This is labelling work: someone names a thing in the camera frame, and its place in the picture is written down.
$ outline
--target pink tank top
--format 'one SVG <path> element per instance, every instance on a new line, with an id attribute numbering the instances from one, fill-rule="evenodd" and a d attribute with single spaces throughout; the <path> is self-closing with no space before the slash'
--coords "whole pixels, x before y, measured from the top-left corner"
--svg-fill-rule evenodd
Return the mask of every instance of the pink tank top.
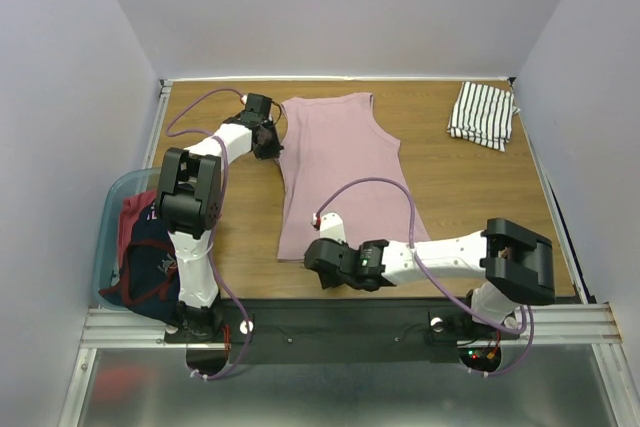
<path id="1" fill-rule="evenodd" d="M 400 141 L 373 118 L 373 94 L 284 102 L 289 124 L 282 141 L 280 168 L 285 200 L 278 259 L 302 260 L 318 238 L 314 212 L 344 184 L 363 177 L 385 177 L 406 186 L 400 168 Z M 366 182 L 343 192 L 325 210 L 344 221 L 347 242 L 358 248 L 367 240 L 408 241 L 409 205 L 389 184 Z M 429 240 L 416 216 L 416 242 Z"/>

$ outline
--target wooden tabletop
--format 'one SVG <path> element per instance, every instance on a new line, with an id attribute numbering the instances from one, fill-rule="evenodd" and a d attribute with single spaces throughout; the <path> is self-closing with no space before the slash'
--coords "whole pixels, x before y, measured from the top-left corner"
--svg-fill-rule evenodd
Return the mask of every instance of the wooden tabletop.
<path id="1" fill-rule="evenodd" d="M 488 84 L 509 89 L 507 82 Z M 492 217 L 517 222 L 552 240 L 556 293 L 573 295 L 569 272 L 519 118 L 514 121 L 506 153 L 452 139 L 446 127 L 460 86 L 460 82 L 451 81 L 176 82 L 153 165 L 162 164 L 169 147 L 184 148 L 202 140 L 203 136 L 196 134 L 168 138 L 164 129 L 187 105 L 215 88 L 234 87 L 245 93 L 267 95 L 278 102 L 291 97 L 373 92 L 377 122 L 402 141 L 402 169 L 431 238 L 445 239 L 481 230 Z M 215 131 L 241 109 L 233 94 L 214 94 L 178 121 L 174 130 L 197 127 Z M 282 139 L 286 132 L 284 116 L 277 128 Z M 323 291 L 314 272 L 305 270 L 301 264 L 276 260 L 283 200 L 282 176 L 275 162 L 258 161 L 250 154 L 232 164 L 214 254 L 223 278 L 239 297 L 441 296 L 428 280 L 374 293 L 354 291 L 346 286 Z M 455 295 L 464 296 L 481 282 L 448 279 L 444 284 Z"/>

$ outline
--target wall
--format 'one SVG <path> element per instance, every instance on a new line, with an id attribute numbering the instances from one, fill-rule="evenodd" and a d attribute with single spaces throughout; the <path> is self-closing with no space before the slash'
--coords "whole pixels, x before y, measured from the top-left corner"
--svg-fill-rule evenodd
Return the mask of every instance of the wall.
<path id="1" fill-rule="evenodd" d="M 57 425 L 110 184 L 153 72 L 117 0 L 0 0 L 0 425 Z"/>
<path id="2" fill-rule="evenodd" d="M 610 301 L 640 385 L 640 9 L 562 0 L 516 82 L 582 269 Z"/>
<path id="3" fill-rule="evenodd" d="M 516 75 L 559 0 L 119 0 L 163 78 Z"/>

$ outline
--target striped cloth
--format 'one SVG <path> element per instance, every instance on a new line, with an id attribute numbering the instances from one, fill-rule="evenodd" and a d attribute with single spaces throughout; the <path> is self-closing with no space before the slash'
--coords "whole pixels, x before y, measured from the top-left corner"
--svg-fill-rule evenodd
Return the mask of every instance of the striped cloth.
<path id="1" fill-rule="evenodd" d="M 513 105 L 511 92 L 464 82 L 453 106 L 447 132 L 451 137 L 504 152 L 505 144 L 511 139 L 513 115 L 519 111 Z"/>

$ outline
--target blue plastic basket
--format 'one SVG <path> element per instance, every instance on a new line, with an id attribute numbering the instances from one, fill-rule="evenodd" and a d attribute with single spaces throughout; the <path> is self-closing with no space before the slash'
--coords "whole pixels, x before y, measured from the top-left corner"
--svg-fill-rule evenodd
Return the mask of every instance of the blue plastic basket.
<path id="1" fill-rule="evenodd" d="M 126 310 L 125 307 L 113 305 L 99 294 L 101 289 L 111 287 L 118 281 L 118 217 L 122 203 L 127 197 L 155 189 L 159 177 L 159 168 L 136 170 L 120 177 L 107 194 L 93 262 L 93 295 L 107 309 Z"/>

